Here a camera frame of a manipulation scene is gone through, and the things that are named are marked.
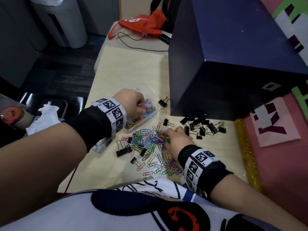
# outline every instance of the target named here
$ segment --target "large navy box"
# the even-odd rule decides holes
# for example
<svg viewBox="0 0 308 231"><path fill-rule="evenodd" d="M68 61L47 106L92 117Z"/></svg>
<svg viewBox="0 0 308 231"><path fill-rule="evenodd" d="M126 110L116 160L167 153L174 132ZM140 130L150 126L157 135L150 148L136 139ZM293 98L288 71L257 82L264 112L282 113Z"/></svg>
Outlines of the large navy box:
<svg viewBox="0 0 308 231"><path fill-rule="evenodd" d="M182 0L169 46L171 115L235 120L307 74L260 0Z"/></svg>

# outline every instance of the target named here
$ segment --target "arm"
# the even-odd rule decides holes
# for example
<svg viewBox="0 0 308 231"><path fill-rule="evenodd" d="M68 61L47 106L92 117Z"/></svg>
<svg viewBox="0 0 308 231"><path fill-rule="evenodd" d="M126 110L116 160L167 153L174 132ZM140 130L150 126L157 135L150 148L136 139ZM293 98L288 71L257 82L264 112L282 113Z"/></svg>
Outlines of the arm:
<svg viewBox="0 0 308 231"><path fill-rule="evenodd" d="M165 144L167 150L184 168L188 157L201 147L197 147L186 136L182 127L176 128L175 131L168 129L166 135L170 138L170 144ZM211 169L207 175L202 174L198 188L208 191L214 204L224 209L258 218L283 231L308 230L304 224L277 204L227 171L223 163L213 163L221 165L215 170Z"/></svg>
<svg viewBox="0 0 308 231"><path fill-rule="evenodd" d="M126 115L144 112L143 95L123 89L114 97ZM0 225L24 216L54 190L100 139L111 124L98 107L0 148Z"/></svg>

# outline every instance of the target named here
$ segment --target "black phone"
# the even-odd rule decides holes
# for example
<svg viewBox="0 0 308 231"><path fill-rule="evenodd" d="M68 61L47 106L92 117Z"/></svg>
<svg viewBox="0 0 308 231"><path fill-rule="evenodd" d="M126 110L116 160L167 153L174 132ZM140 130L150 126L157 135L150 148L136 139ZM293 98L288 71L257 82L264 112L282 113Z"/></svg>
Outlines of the black phone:
<svg viewBox="0 0 308 231"><path fill-rule="evenodd" d="M166 43L167 45L169 45L171 41L171 38L165 34L160 35L158 39L160 39L162 42Z"/></svg>

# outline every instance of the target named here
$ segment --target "gray trash can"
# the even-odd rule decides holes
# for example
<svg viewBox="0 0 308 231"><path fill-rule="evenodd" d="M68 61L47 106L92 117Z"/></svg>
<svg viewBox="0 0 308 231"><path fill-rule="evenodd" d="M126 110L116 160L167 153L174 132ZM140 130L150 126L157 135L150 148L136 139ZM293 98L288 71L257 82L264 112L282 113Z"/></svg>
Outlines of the gray trash can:
<svg viewBox="0 0 308 231"><path fill-rule="evenodd" d="M30 0L56 43L73 49L84 46L87 32L76 0Z"/></svg>

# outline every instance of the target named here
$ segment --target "gold tinsel trim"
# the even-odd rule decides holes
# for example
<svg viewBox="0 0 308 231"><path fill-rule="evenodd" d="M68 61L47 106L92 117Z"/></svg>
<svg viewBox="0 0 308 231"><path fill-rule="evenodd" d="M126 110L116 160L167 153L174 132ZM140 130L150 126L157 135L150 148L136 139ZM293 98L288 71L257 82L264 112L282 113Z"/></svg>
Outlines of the gold tinsel trim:
<svg viewBox="0 0 308 231"><path fill-rule="evenodd" d="M241 148L244 167L246 170L249 185L259 192L263 192L263 184L259 175L258 165L253 154L250 138L245 125L245 120L240 118L235 120L238 143Z"/></svg>

